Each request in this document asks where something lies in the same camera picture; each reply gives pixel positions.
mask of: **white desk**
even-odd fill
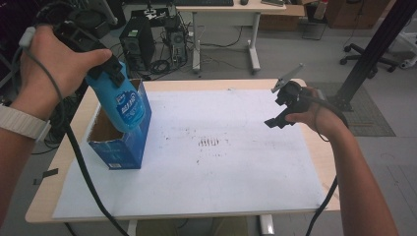
[[[249,53],[252,61],[252,70],[261,70],[255,47],[258,25],[261,13],[277,13],[286,8],[271,6],[261,3],[261,0],[249,0],[245,6],[240,5],[240,0],[234,0],[233,7],[176,7],[178,12],[193,13],[194,51],[193,70],[200,72],[200,41],[197,40],[197,23],[208,26],[252,26],[252,38],[248,40]]]

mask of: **hand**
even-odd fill
[[[314,88],[306,87],[312,92],[313,97],[318,97],[318,92]],[[331,139],[338,134],[339,129],[346,129],[346,126],[333,112],[312,102],[307,112],[292,113],[285,116],[288,122],[301,122],[310,127],[310,129]]]
[[[108,49],[74,52],[55,37],[51,26],[37,27],[30,52],[52,75],[63,97],[80,86],[90,68],[111,56]],[[58,93],[45,72],[26,53],[22,54],[21,62],[22,88],[12,107],[45,120],[59,102]]]

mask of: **white paper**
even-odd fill
[[[140,170],[108,170],[81,143],[114,216],[253,214],[317,208],[323,191],[297,125],[264,121],[285,107],[269,90],[148,92],[152,116]],[[77,160],[54,218],[102,217]]]

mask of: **white wristband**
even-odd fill
[[[43,121],[23,111],[0,105],[0,128],[43,141],[51,128],[49,121]]]

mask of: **blue cardboard box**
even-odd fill
[[[89,137],[89,145],[109,169],[140,169],[150,123],[151,110],[141,80],[132,80],[145,105],[145,117],[135,130],[121,133],[111,124],[104,110],[100,109],[95,117]]]

